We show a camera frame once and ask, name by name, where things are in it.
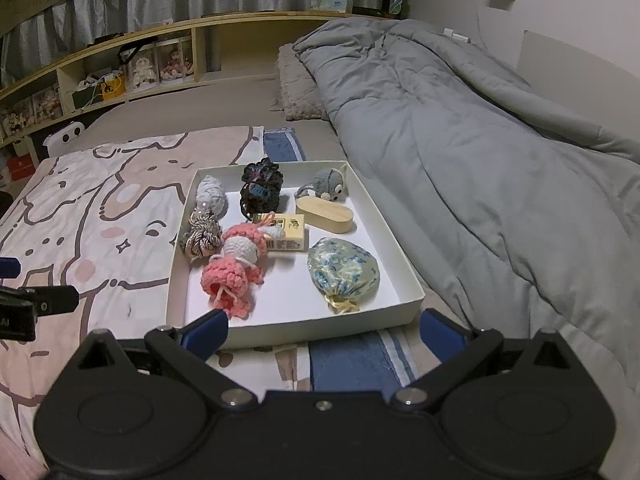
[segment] gray fluffy pillow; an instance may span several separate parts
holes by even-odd
[[[318,85],[293,51],[293,44],[280,47],[276,68],[280,77],[282,107],[287,121],[329,117],[320,102]]]

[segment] red box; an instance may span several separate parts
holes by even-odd
[[[31,160],[31,155],[12,156],[6,162],[9,172],[11,173],[11,180],[20,180],[21,178],[27,178],[36,172],[36,168]]]

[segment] wooden shelf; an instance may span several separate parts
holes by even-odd
[[[186,20],[184,22],[176,22],[176,23],[171,23],[169,25],[163,25],[161,27],[147,28],[145,30],[139,30],[137,32],[130,32],[129,34],[124,34],[119,38],[114,38],[113,40],[92,45],[87,47],[84,50],[81,50],[80,52],[70,54],[69,56],[63,57],[62,59],[59,59],[47,65],[46,67],[41,68],[37,72],[34,72],[33,74],[20,79],[20,81],[17,81],[14,84],[0,91],[0,101],[5,99],[9,94],[12,94],[13,92],[15,92],[17,89],[27,85],[32,81],[35,81],[38,78],[41,78],[46,73],[52,72],[57,68],[61,68],[70,63],[76,62],[79,59],[82,59],[84,57],[98,54],[99,52],[109,50],[110,48],[120,47],[123,44],[130,43],[131,41],[134,41],[134,40],[151,38],[153,36],[169,34],[172,32],[180,32],[182,30],[191,30],[192,28],[208,27],[210,25],[223,25],[225,23],[268,22],[268,21],[274,21],[274,20],[281,20],[281,21],[312,20],[312,21],[318,21],[318,22],[326,22],[331,18],[346,18],[348,16],[350,16],[350,14],[341,14],[339,12],[322,12],[322,11],[238,12],[235,14],[220,14],[218,16],[209,16],[207,18],[199,18],[197,20]]]
[[[63,117],[35,124],[17,135],[0,142],[0,148],[47,128],[53,124],[68,120],[78,120],[85,113],[113,106],[123,102],[133,101],[152,95],[175,92],[188,88],[215,84],[232,78],[264,78],[274,73],[274,64],[278,48],[285,43],[314,30],[322,22],[331,18],[344,18],[348,14],[337,12],[236,12],[207,16],[197,20],[171,23],[161,27],[149,28],[125,34],[104,43],[87,47],[80,52],[63,57],[33,74],[0,90],[0,108],[2,102],[10,102],[20,96],[20,89],[27,85],[50,85],[52,77],[60,85],[60,101]],[[78,83],[85,78],[84,62],[86,58],[105,53],[110,49],[117,49],[124,44],[153,36],[165,36],[184,32],[191,37],[193,49],[194,79],[180,84],[161,84],[147,91],[127,93],[117,98],[101,101],[87,108],[75,109],[71,92]],[[207,71],[207,54],[214,58]]]

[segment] gray comforter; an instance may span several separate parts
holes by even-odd
[[[294,49],[429,286],[478,328],[556,327],[638,400],[640,144],[422,22],[333,20]]]

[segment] white wall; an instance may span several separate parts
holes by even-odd
[[[409,0],[410,15],[479,40],[516,66],[525,30],[640,77],[640,0]]]

